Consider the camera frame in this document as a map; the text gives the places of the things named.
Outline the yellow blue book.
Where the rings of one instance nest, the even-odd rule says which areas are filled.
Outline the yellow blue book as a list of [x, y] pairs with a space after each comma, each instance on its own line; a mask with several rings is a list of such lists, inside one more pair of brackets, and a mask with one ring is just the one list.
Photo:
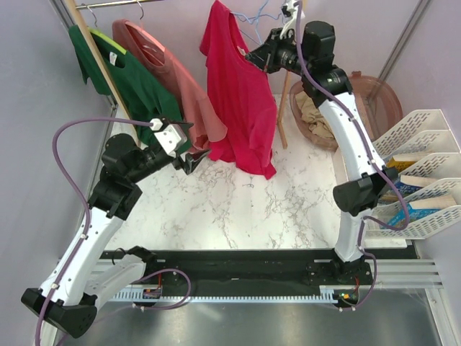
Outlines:
[[386, 163], [386, 167], [394, 167], [398, 172], [402, 172], [428, 155], [429, 153], [426, 152], [396, 154], [390, 157]]

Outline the blue cover book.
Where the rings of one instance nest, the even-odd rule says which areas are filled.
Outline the blue cover book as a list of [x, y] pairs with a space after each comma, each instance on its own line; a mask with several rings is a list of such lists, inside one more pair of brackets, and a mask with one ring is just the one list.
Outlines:
[[[410, 175], [401, 175], [395, 181], [395, 186], [398, 189], [402, 197], [407, 197], [420, 189], [429, 186], [430, 184], [436, 182], [437, 179], [430, 177], [416, 177]], [[389, 189], [379, 200], [379, 204], [391, 204], [398, 201], [396, 193]]]

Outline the green t shirt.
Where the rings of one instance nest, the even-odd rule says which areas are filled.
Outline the green t shirt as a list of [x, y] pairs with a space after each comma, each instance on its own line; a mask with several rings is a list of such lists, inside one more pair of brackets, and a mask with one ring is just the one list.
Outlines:
[[[89, 31], [131, 119], [148, 122], [153, 118], [164, 117], [182, 121], [176, 98], [132, 53], [104, 33], [95, 29]], [[79, 27], [70, 27], [68, 34], [76, 52], [83, 81], [91, 81], [98, 94], [110, 96], [111, 89]]]

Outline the salmon pink t shirt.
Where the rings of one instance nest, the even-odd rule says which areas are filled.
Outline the salmon pink t shirt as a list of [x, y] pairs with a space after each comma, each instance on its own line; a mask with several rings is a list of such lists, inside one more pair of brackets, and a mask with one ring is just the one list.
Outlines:
[[193, 124], [189, 129], [192, 148], [209, 149], [212, 143], [226, 137], [227, 127], [216, 114], [205, 90], [162, 43], [127, 19], [112, 23], [112, 37], [175, 96], [183, 118]]

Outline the wooden clothes rack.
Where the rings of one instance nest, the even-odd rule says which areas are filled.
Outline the wooden clothes rack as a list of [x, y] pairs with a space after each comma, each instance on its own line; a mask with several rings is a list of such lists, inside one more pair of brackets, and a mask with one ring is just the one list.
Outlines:
[[[120, 93], [113, 82], [112, 76], [110, 75], [109, 71], [107, 70], [107, 66], [105, 65], [104, 59], [102, 58], [96, 43], [94, 42], [91, 33], [89, 31], [88, 25], [85, 22], [84, 18], [81, 16], [81, 10], [89, 10], [93, 14], [93, 9], [96, 8], [104, 8], [104, 7], [115, 7], [115, 6], [126, 6], [131, 4], [137, 4], [142, 11], [140, 16], [140, 20], [142, 20], [144, 16], [144, 11], [142, 8], [142, 3], [148, 3], [148, 1], [106, 1], [102, 3], [96, 4], [77, 4], [75, 1], [61, 1], [62, 4], [66, 7], [68, 11], [68, 15], [73, 22], [77, 24], [79, 27], [81, 34], [84, 37], [84, 40], [89, 47], [89, 50], [98, 65], [99, 70], [102, 73], [104, 80], [106, 81], [111, 95], [115, 98], [116, 103], [121, 106], [123, 112], [130, 117], [130, 113], [123, 102]], [[290, 74], [288, 72], [285, 73], [285, 80], [282, 88], [282, 99], [279, 102], [278, 113], [277, 113], [277, 130], [279, 133], [279, 137], [282, 143], [283, 149], [287, 148], [287, 137], [285, 135], [285, 129], [283, 127], [282, 119], [285, 112], [285, 101], [287, 100], [287, 93], [288, 93], [288, 83], [290, 81]]]

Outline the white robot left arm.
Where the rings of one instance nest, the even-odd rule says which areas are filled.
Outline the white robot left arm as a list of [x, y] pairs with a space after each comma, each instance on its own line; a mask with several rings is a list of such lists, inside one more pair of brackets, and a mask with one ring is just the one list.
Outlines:
[[191, 174], [207, 151], [181, 155], [193, 123], [154, 118], [133, 125], [151, 130], [156, 142], [140, 148], [133, 137], [110, 137], [102, 153], [103, 167], [91, 196], [76, 194], [84, 207], [80, 229], [61, 260], [38, 288], [28, 288], [21, 302], [38, 316], [73, 338], [80, 338], [94, 323], [98, 311], [131, 283], [152, 283], [158, 266], [155, 254], [142, 247], [129, 249], [116, 264], [93, 278], [92, 270], [108, 241], [127, 220], [142, 191], [139, 181], [168, 165]]

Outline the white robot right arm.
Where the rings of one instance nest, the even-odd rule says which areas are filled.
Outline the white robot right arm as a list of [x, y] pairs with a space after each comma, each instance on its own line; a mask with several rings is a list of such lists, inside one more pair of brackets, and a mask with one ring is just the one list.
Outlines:
[[302, 40], [295, 31], [279, 27], [268, 34], [246, 60], [268, 74], [285, 69], [300, 76], [304, 92], [327, 120], [341, 150], [347, 181], [335, 186], [333, 196], [341, 211], [339, 237], [334, 247], [337, 261], [331, 278], [348, 283], [356, 275], [354, 262], [364, 255], [363, 221], [398, 176], [376, 152], [363, 125], [346, 72], [334, 64], [334, 27], [313, 21], [305, 25]]

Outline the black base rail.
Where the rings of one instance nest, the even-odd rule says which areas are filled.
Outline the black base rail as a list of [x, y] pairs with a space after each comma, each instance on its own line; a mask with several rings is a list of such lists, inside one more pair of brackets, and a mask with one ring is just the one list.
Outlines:
[[350, 265], [340, 263], [331, 249], [288, 250], [140, 250], [147, 261], [146, 273], [178, 269], [187, 274], [164, 273], [146, 280], [166, 287], [168, 293], [187, 287], [201, 293], [287, 293], [322, 285], [356, 287], [372, 282], [372, 269], [364, 257]]

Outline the magenta t shirt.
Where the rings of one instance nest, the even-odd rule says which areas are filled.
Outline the magenta t shirt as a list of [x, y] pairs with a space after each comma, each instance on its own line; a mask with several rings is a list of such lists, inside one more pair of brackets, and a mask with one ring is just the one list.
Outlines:
[[210, 158], [271, 179], [277, 105], [267, 75], [245, 59], [249, 50], [236, 18], [220, 1], [210, 8], [200, 51], [208, 97], [227, 128], [224, 139], [210, 144]]

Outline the light blue book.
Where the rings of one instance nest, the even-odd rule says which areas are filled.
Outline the light blue book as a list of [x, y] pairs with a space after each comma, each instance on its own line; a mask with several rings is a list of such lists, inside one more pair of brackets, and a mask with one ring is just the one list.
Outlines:
[[[453, 207], [456, 204], [456, 200], [451, 195], [443, 195], [435, 198], [411, 201], [407, 204], [409, 222], [411, 223], [425, 218], [445, 208]], [[387, 222], [387, 225], [400, 228], [404, 225], [405, 220], [405, 212], [404, 210], [400, 210]]]

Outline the white plastic file organizer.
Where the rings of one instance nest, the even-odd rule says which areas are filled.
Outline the white plastic file organizer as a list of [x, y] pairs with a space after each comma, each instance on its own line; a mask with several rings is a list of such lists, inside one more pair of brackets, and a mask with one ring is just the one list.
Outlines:
[[460, 222], [460, 147], [441, 110], [410, 112], [374, 147], [398, 169], [395, 185], [408, 205], [410, 223], [396, 231], [368, 220], [368, 239], [428, 239]]

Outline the beige crumpled garment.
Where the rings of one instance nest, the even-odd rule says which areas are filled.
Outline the beige crumpled garment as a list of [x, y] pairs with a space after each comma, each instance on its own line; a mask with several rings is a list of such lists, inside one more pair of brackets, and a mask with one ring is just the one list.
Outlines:
[[309, 131], [313, 135], [326, 140], [335, 139], [328, 122], [306, 93], [296, 94], [295, 101], [301, 111], [301, 120], [307, 124]]

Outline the pink translucent laundry basket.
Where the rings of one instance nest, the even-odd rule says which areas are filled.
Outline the pink translucent laundry basket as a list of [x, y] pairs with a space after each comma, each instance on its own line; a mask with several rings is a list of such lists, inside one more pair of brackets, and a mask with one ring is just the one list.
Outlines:
[[[386, 82], [364, 75], [361, 71], [353, 71], [349, 80], [352, 83], [357, 110], [373, 141], [403, 118], [400, 101]], [[335, 151], [338, 148], [336, 139], [326, 140], [313, 135], [307, 124], [301, 120], [301, 111], [295, 101], [295, 95], [301, 92], [304, 92], [303, 84], [299, 81], [290, 90], [290, 107], [298, 129], [314, 145]]]

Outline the silver hanger under green shirt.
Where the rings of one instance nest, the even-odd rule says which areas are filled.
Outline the silver hanger under green shirt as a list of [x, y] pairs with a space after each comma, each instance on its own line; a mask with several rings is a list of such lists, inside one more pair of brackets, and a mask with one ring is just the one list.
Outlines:
[[86, 5], [86, 8], [91, 12], [93, 18], [94, 18], [94, 27], [98, 28], [98, 19], [96, 14], [94, 13], [94, 10], [92, 9], [91, 5]]

